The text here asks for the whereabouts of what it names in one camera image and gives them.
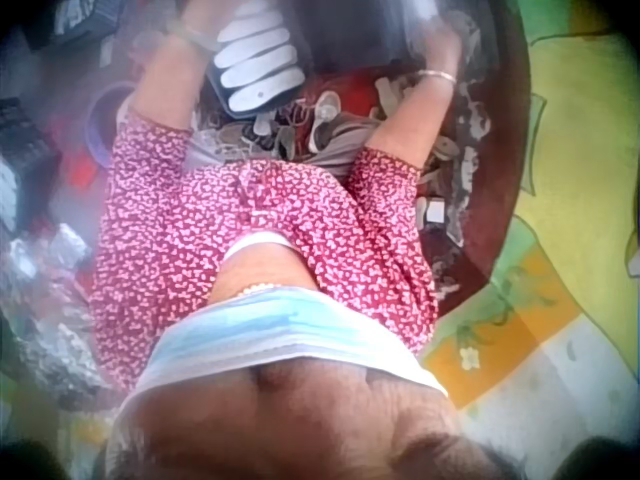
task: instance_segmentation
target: floor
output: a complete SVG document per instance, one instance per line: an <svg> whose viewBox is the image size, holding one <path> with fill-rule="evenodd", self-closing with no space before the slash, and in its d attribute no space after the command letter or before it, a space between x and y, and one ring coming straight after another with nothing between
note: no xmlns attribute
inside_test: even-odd
<svg viewBox="0 0 640 480"><path fill-rule="evenodd" d="M638 438L638 283L626 265L638 248L640 92L624 42L582 1L489 3L500 66L468 86L465 108L482 110L491 128L471 145L478 160L456 165L473 179L461 232L423 234L448 288L421 361L469 435L510 455L529 478L547 479L589 437ZM114 68L132 73L117 59ZM67 145L92 89L112 81L94 70L66 101ZM98 178L82 195L99 199L101 185ZM58 211L95 216L73 191L65 195ZM72 478L89 478L113 412L58 410L15 381L6 352L4 437L41 440Z"/></svg>

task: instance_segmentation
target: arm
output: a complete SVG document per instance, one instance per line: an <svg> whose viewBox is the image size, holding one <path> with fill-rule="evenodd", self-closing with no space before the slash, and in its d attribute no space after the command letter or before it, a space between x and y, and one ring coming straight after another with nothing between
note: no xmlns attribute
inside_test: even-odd
<svg viewBox="0 0 640 480"><path fill-rule="evenodd" d="M232 4L232 0L191 0L181 21L203 36L216 38ZM140 82L134 110L161 125L189 128L210 59L210 53L188 40L169 35Z"/></svg>
<svg viewBox="0 0 640 480"><path fill-rule="evenodd" d="M429 68L456 76L460 38L440 19L427 26ZM380 125L358 155L348 189L381 232L402 221L415 223L416 180L438 136L454 86L426 77Z"/></svg>
<svg viewBox="0 0 640 480"><path fill-rule="evenodd" d="M192 0L183 21L193 29L211 26L216 5ZM169 36L149 65L134 97L135 113L113 147L91 308L100 361L125 389L144 368L163 326L166 219L179 195L190 137L185 129L208 58Z"/></svg>
<svg viewBox="0 0 640 480"><path fill-rule="evenodd" d="M455 76L460 50L460 40L446 26L429 32L430 69ZM384 263L391 267L390 285L396 289L399 302L417 308L419 317L429 326L419 338L413 324L398 325L393 330L413 351L430 337L438 310L431 270L422 255L415 226L416 181L453 93L453 85L447 80L425 78L375 131L356 158L347 185L360 205L363 228L385 255Z"/></svg>
<svg viewBox="0 0 640 480"><path fill-rule="evenodd" d="M446 23L436 19L427 25L425 37L429 68L456 77L462 50L457 34ZM398 110L378 127L366 146L422 169L453 93L451 82L439 77L425 77Z"/></svg>

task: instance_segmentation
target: bangle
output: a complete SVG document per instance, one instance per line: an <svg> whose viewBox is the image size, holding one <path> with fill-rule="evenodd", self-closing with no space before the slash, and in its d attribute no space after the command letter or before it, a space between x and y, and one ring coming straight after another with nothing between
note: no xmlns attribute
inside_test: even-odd
<svg viewBox="0 0 640 480"><path fill-rule="evenodd" d="M180 20L171 20L167 25L167 30L183 40L200 47L207 53L217 53L220 51L220 44L216 40L211 40L206 35L195 31Z"/></svg>
<svg viewBox="0 0 640 480"><path fill-rule="evenodd" d="M441 72L439 70L420 70L418 72L418 75L420 75L421 77L444 78L445 80L453 84L454 87L458 84L458 79L456 77L454 77L453 75L449 75L446 72Z"/></svg>

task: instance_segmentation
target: white shoe sole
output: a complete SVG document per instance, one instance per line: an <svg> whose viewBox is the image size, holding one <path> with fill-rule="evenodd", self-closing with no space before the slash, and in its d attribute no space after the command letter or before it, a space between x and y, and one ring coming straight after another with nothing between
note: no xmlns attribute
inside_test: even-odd
<svg viewBox="0 0 640 480"><path fill-rule="evenodd" d="M238 40L223 48L215 56L213 63L221 69L233 67L251 57L255 57L259 53L287 43L289 38L291 38L289 30L278 28L255 37Z"/></svg>
<svg viewBox="0 0 640 480"><path fill-rule="evenodd" d="M224 88L244 87L271 72L296 63L297 60L296 49L291 45L285 45L231 67L222 74L220 83Z"/></svg>
<svg viewBox="0 0 640 480"><path fill-rule="evenodd" d="M250 37L256 33L278 27L283 21L282 14L274 11L263 13L256 17L234 20L222 29L218 35L218 42L235 42L236 40Z"/></svg>
<svg viewBox="0 0 640 480"><path fill-rule="evenodd" d="M261 107L287 90L299 87L306 77L298 67L289 68L273 77L244 87L229 97L229 108L233 112L247 112Z"/></svg>
<svg viewBox="0 0 640 480"><path fill-rule="evenodd" d="M249 15L256 15L264 12L270 6L271 5L267 0L249 0L238 7L235 16L248 17Z"/></svg>

